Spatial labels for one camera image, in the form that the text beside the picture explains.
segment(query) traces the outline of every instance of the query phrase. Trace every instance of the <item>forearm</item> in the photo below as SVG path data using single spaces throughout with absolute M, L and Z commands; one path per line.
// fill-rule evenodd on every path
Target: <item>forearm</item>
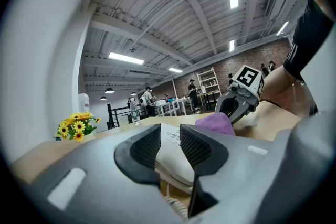
M 284 92 L 294 81 L 295 78 L 283 66 L 275 69 L 265 78 L 261 99 L 272 99 Z

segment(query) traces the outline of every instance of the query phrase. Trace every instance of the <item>water bottle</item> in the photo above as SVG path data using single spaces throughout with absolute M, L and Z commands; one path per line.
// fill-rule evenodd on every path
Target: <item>water bottle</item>
M 139 110 L 137 104 L 135 103 L 134 98 L 131 98 L 130 110 L 134 126 L 139 126 L 140 125 Z

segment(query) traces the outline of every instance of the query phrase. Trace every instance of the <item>flower bouquet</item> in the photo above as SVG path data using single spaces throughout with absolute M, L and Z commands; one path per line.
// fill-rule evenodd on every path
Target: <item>flower bouquet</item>
M 100 122 L 100 118 L 95 118 L 90 112 L 74 113 L 68 119 L 63 120 L 58 125 L 58 131 L 54 137 L 57 141 L 72 140 L 81 142 L 85 135 L 92 133 L 97 127 L 93 127 L 90 122 Z

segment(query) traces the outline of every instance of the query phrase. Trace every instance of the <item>ceiling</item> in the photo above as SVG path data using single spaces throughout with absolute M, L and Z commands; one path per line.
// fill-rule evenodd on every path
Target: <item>ceiling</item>
M 238 0 L 231 9 L 229 0 L 90 0 L 97 8 L 81 60 L 86 89 L 112 85 L 137 92 L 173 75 L 170 67 L 185 70 L 229 55 L 232 39 L 235 48 L 244 48 L 275 36 L 284 22 L 298 17 L 298 1 Z M 110 52 L 145 63 L 111 60 Z

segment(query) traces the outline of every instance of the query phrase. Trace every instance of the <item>white slot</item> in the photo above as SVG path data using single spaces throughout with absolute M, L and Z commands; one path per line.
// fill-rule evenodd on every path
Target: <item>white slot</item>
M 73 168 L 50 192 L 48 201 L 58 209 L 65 210 L 85 175 L 82 169 Z
M 263 148 L 260 148 L 260 147 L 256 147 L 256 146 L 248 146 L 247 147 L 247 150 L 248 151 L 252 151 L 252 152 L 255 152 L 255 153 L 258 153 L 258 154 L 261 154 L 261 155 L 266 155 L 268 150 L 265 150 Z

